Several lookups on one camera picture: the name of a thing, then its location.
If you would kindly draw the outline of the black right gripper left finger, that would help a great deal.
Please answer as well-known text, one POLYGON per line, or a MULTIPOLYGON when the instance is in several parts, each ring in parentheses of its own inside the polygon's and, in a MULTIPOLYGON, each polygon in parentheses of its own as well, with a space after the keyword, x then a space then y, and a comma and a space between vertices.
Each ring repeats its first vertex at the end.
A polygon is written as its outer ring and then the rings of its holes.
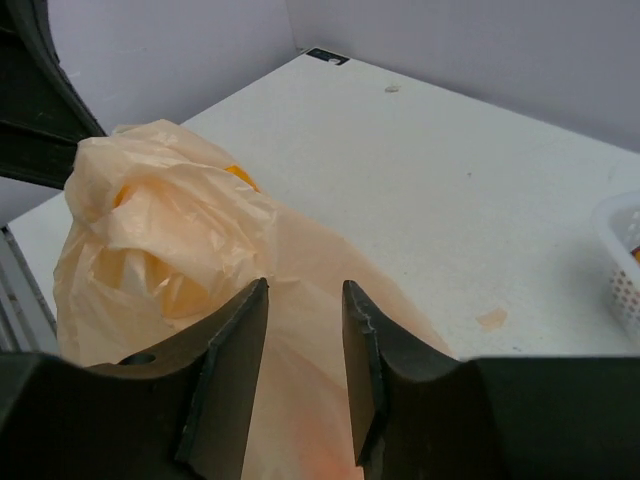
POLYGON ((265 279, 116 364, 1 357, 5 479, 237 479, 268 319, 265 279))

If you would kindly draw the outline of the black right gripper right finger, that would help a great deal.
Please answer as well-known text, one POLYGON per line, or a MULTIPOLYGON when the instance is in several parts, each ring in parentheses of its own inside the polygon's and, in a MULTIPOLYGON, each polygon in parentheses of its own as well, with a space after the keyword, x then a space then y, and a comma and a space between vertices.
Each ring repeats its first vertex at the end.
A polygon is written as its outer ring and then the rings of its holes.
POLYGON ((635 357, 458 361, 342 287, 355 462, 368 479, 635 479, 635 357))

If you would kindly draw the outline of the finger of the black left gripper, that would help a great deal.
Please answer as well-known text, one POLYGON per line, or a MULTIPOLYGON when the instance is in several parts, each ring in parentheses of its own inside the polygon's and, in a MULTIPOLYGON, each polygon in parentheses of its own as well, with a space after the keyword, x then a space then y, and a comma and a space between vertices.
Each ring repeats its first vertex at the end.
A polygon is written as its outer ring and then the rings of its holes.
POLYGON ((62 69, 46 1, 1 1, 1 175, 61 189, 78 143, 103 136, 62 69))

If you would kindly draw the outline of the banana print plastic bag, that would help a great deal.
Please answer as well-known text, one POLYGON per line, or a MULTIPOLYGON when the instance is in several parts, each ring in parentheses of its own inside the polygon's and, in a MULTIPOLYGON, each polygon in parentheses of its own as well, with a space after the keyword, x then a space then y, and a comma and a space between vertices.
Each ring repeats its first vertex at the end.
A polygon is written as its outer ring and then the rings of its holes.
POLYGON ((259 192, 223 149, 166 120, 81 141, 54 271, 62 356, 90 366, 150 347, 269 284, 246 479, 358 479, 342 286, 438 350, 446 343, 387 275, 334 231, 259 192))

